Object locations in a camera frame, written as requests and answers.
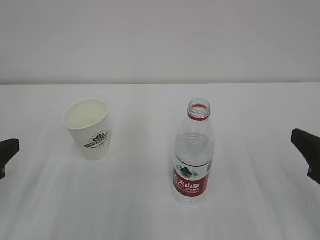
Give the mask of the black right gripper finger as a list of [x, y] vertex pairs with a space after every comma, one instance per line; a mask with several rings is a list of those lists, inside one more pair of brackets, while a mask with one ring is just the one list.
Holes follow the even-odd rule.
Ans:
[[291, 142], [308, 164], [307, 176], [320, 184], [320, 138], [296, 128], [292, 131]]

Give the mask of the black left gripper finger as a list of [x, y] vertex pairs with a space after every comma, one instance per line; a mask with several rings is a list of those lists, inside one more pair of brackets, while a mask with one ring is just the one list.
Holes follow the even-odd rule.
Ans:
[[7, 163], [19, 152], [19, 140], [12, 138], [0, 142], [0, 179], [6, 177]]

